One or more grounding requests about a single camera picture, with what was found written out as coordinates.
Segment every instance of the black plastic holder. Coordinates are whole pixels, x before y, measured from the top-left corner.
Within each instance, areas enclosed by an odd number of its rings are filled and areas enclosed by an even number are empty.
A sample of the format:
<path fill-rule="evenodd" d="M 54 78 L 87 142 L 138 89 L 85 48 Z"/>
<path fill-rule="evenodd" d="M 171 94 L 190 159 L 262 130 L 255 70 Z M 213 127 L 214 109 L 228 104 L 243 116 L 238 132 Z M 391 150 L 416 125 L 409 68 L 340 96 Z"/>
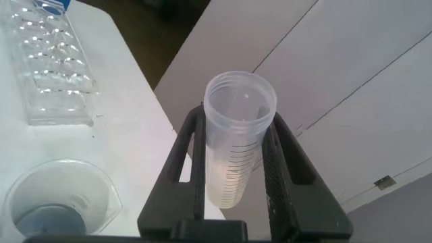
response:
<path fill-rule="evenodd" d="M 248 242 L 243 221 L 204 219 L 205 122 L 202 105 L 186 117 L 138 217 L 141 238 L 36 236 L 25 242 Z M 190 181 L 179 182 L 193 133 Z M 271 241 L 348 242 L 350 221 L 278 113 L 267 129 L 262 148 Z"/>

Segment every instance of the white tabletop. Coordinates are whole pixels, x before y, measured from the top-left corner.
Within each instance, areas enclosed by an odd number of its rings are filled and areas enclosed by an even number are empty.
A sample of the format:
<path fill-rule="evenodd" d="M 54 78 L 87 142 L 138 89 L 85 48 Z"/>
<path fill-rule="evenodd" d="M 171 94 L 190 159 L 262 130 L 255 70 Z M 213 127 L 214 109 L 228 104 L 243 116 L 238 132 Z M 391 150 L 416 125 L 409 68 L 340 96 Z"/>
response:
<path fill-rule="evenodd" d="M 28 126 L 2 36 L 1 195 L 35 165 L 54 159 L 85 160 L 108 174 L 123 204 L 120 214 L 102 234 L 137 236 L 136 220 L 176 133 L 111 17 L 79 2 L 73 2 L 67 13 L 101 90 L 94 126 Z M 190 163 L 186 158 L 185 168 L 190 169 Z M 205 217 L 224 218 L 207 199 Z"/>

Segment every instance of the clear plastic cup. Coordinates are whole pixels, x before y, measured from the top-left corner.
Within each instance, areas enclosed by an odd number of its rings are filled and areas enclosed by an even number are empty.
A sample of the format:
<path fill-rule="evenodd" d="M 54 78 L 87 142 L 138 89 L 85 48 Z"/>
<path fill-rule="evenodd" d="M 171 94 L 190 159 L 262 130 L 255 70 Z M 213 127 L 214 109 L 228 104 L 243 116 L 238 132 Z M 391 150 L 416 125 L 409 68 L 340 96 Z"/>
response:
<path fill-rule="evenodd" d="M 98 167 L 73 159 L 43 163 L 22 174 L 7 193 L 2 242 L 97 234 L 121 209 L 113 183 Z"/>
<path fill-rule="evenodd" d="M 276 93 L 256 74 L 226 72 L 207 84 L 204 110 L 207 192 L 215 206 L 228 209 L 240 201 L 252 168 L 262 160 Z"/>

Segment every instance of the clear plastic bottle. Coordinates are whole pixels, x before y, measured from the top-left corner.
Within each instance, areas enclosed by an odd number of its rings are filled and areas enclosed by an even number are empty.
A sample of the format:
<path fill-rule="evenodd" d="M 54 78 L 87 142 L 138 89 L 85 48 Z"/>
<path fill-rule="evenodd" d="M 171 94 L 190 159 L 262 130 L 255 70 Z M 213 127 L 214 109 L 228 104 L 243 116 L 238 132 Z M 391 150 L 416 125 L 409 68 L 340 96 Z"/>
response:
<path fill-rule="evenodd" d="M 273 87 L 256 74 L 226 72 L 214 77 L 204 97 L 206 187 L 210 201 L 228 209 L 242 198 L 276 112 Z"/>

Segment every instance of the cabinet door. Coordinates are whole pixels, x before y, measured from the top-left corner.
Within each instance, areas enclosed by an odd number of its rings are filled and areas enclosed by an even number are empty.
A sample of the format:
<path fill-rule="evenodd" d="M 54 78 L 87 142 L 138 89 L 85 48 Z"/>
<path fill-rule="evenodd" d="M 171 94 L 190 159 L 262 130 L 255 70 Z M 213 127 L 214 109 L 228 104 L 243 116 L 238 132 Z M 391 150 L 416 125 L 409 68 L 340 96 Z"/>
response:
<path fill-rule="evenodd" d="M 299 137 L 346 211 L 432 172 L 431 67 L 432 34 Z"/>
<path fill-rule="evenodd" d="M 307 129 L 432 31 L 430 0 L 320 0 L 255 73 Z"/>

